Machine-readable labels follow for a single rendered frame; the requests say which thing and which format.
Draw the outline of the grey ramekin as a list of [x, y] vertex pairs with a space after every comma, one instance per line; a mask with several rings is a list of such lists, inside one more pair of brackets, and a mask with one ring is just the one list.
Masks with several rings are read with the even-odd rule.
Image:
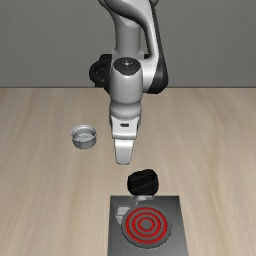
[[87, 150], [96, 144], [96, 129], [91, 125], [76, 126], [71, 131], [71, 138], [76, 148]]

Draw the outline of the grey stove plate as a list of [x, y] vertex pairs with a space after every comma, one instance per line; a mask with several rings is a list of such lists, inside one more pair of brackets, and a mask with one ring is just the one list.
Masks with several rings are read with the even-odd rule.
[[107, 256], [189, 256], [178, 196], [111, 196]]

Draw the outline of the black rounded lump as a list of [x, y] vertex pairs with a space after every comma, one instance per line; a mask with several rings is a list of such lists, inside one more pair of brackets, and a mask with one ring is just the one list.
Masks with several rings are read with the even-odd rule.
[[132, 195], [155, 195], [159, 189], [158, 175], [152, 169], [136, 171], [128, 176], [127, 189]]

